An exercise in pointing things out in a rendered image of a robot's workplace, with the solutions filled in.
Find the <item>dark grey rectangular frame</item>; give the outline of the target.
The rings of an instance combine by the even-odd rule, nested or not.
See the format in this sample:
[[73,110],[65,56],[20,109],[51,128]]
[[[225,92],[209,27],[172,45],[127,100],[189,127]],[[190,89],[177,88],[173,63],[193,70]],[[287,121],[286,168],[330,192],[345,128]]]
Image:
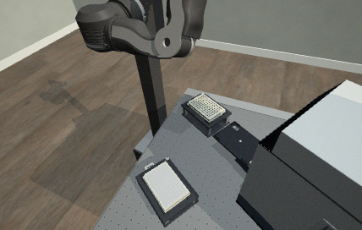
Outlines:
[[[202,92],[201,94],[205,94],[205,93]],[[205,94],[205,95],[208,96],[207,94]],[[196,97],[197,96],[195,96],[194,98],[196,98]],[[194,98],[192,98],[192,99],[194,99]],[[207,122],[204,118],[202,118],[198,113],[196,113],[194,110],[192,110],[187,105],[189,103],[189,101],[191,101],[192,99],[181,104],[181,107],[183,108],[182,115],[186,119],[188,119],[207,138],[209,138],[210,136],[215,134],[218,130],[222,129],[223,127],[225,127],[226,125],[228,125],[230,123],[228,120],[229,120],[229,116],[232,113],[228,109],[226,109],[225,107],[220,105],[218,102],[214,101],[212,98],[210,98],[210,99],[212,99],[215,103],[217,103],[218,105],[220,105],[221,107],[223,107],[225,109],[225,113],[211,122]]]

